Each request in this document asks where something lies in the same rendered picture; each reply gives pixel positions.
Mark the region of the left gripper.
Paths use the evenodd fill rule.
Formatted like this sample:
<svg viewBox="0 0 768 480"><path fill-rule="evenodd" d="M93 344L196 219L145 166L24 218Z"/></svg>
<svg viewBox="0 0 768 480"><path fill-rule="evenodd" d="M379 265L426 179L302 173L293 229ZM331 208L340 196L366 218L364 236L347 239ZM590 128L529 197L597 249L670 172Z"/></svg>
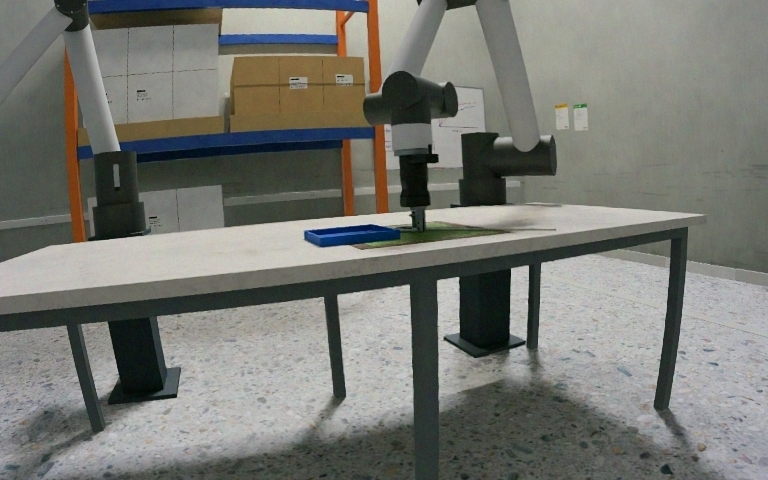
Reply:
<svg viewBox="0 0 768 480"><path fill-rule="evenodd" d="M417 231L426 232L425 209L431 205L428 191L428 164L439 162L438 154L432 154L432 125L424 123L394 125L391 126L391 136L392 151L395 157L399 157L402 188L400 207L416 210Z"/></svg>

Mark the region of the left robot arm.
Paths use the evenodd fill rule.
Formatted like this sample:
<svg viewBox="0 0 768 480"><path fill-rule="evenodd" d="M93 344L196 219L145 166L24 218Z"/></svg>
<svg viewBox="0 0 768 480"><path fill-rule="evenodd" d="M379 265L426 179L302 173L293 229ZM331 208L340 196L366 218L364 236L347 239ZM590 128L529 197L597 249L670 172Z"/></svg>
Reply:
<svg viewBox="0 0 768 480"><path fill-rule="evenodd" d="M509 1L416 1L420 6L379 92L368 94L364 99L363 112L367 122L372 126L431 124L431 119L457 115L458 96L454 85L451 82L435 83L418 76L445 11L475 5L511 137L499 137L495 132L461 134L463 179L459 179L460 205L506 204L506 178L499 176L555 176L555 140L553 135L540 136L539 133Z"/></svg>

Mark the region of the green grass mat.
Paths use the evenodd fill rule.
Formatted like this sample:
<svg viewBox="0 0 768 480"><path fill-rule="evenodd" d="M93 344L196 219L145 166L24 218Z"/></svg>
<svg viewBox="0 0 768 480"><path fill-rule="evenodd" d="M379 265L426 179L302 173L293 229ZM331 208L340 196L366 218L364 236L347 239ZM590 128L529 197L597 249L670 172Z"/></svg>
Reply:
<svg viewBox="0 0 768 480"><path fill-rule="evenodd" d="M482 228L442 221L426 222L427 228ZM401 239L347 244L360 250L454 240L462 238L515 233L502 230L426 230L426 232L400 232Z"/></svg>

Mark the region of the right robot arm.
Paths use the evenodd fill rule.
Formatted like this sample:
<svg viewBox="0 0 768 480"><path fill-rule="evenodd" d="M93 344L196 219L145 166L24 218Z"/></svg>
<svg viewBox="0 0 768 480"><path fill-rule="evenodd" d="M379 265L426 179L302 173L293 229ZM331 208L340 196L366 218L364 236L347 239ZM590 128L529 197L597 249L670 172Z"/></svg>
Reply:
<svg viewBox="0 0 768 480"><path fill-rule="evenodd" d="M54 4L0 65L0 105L62 33L94 155L95 236L145 231L136 151L120 151L89 26L88 0L54 0Z"/></svg>

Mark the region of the blue tray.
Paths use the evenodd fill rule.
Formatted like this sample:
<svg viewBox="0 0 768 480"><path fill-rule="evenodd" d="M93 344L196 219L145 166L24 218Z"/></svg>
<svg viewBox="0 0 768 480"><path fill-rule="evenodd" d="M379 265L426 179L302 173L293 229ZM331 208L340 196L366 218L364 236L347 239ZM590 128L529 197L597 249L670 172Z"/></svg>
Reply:
<svg viewBox="0 0 768 480"><path fill-rule="evenodd" d="M320 247L328 247L328 246L366 243L366 242L395 240L395 239L401 239L401 238L400 238L400 230L383 227L379 225L374 225L374 224L368 224L368 225L304 230L304 239Z"/></svg>

